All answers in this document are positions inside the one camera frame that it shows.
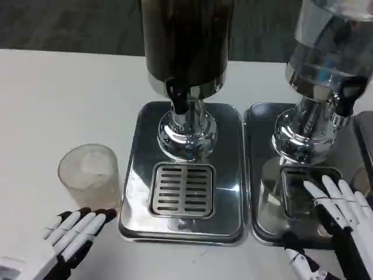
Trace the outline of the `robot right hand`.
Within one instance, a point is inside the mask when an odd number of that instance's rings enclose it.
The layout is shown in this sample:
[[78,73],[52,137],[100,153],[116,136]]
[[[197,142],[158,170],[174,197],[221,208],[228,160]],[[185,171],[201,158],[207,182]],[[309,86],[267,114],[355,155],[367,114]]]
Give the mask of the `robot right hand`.
[[[338,183],[322,176],[323,192],[305,180],[305,189],[324,229],[331,235],[332,249],[346,279],[372,279],[372,208],[359,191],[352,191],[346,181]],[[300,239],[291,232],[283,235],[284,250],[298,279],[336,279],[328,270],[306,255]]]

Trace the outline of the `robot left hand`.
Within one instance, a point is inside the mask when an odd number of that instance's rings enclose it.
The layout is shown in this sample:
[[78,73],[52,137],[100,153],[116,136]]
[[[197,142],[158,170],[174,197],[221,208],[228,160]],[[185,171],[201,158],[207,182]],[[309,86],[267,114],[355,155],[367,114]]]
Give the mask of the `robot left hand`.
[[6,230],[1,233],[1,279],[69,279],[116,216],[112,208],[83,207],[54,216],[40,232]]

